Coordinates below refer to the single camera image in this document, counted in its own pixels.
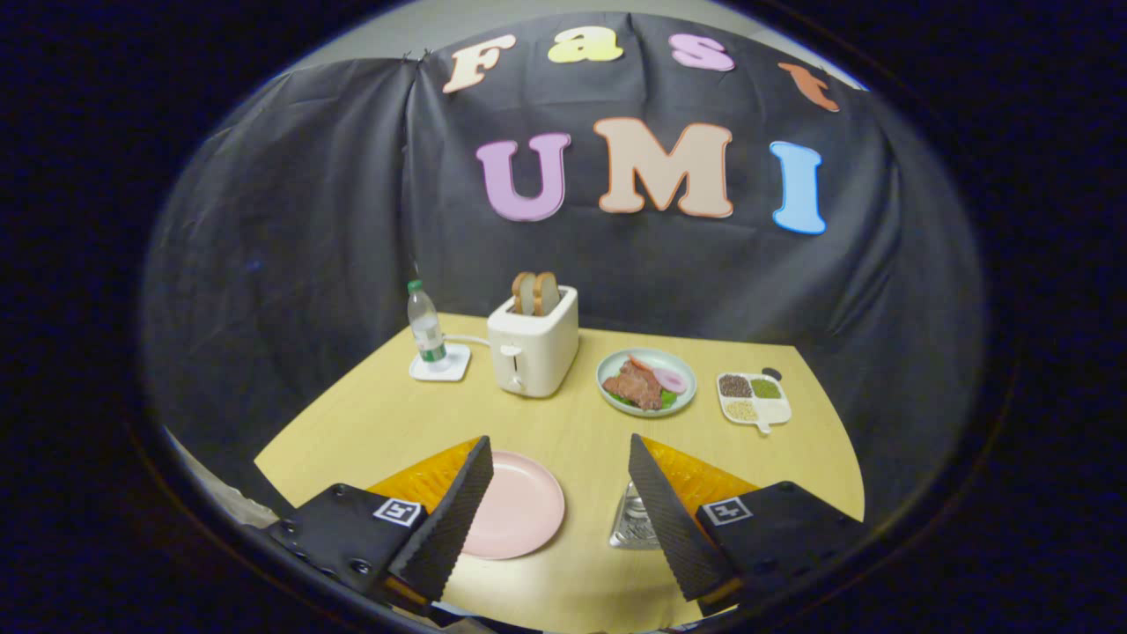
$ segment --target water bottle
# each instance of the water bottle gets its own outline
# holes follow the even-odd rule
[[[410,322],[411,332],[415,333],[415,346],[419,349],[419,357],[427,364],[441,366],[440,363],[446,358],[446,345],[442,342],[438,311],[423,291],[421,279],[408,282],[407,292],[411,293],[407,298],[407,321]]]

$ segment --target yellow table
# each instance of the yellow table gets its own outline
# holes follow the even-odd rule
[[[441,315],[449,334],[487,337],[481,316]],[[657,348],[696,374],[696,398],[681,412],[640,419],[607,405],[595,367],[624,348]],[[630,481],[630,435],[640,434],[761,486],[790,480],[860,520],[861,471],[845,429],[818,382],[791,347],[676,339],[580,329],[579,352],[550,399],[497,387],[488,349],[460,383],[420,383],[407,374],[416,355],[409,330],[376,350],[302,412],[255,464],[298,507],[343,482],[367,488],[442,449],[488,435],[495,450],[544,465],[564,489],[567,514],[556,537],[507,561],[458,560],[444,602],[548,632],[646,632],[701,617],[682,598],[660,551],[607,545]],[[782,373],[793,411],[770,436],[728,422],[716,378],[725,372]]]

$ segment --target purple letter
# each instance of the purple letter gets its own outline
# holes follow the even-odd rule
[[[681,65],[719,71],[736,68],[736,62],[724,54],[724,46],[711,37],[678,33],[669,36],[669,45],[673,46],[673,59]]]
[[[534,198],[516,193],[513,186],[513,154],[516,141],[497,141],[478,148],[478,160],[486,170],[486,194],[502,217],[520,222],[543,220],[559,211],[564,204],[564,148],[571,137],[564,132],[533,136],[529,146],[540,154],[540,178],[543,188]]]

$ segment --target metal object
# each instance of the metal object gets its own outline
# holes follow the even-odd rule
[[[656,551],[662,547],[633,482],[627,485],[622,499],[619,500],[610,544],[612,548],[628,551]]]

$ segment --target white toaster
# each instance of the white toaster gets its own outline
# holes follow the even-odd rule
[[[579,293],[560,286],[560,302],[543,316],[513,311],[515,297],[486,322],[497,386],[523,396],[551,396],[579,350]]]

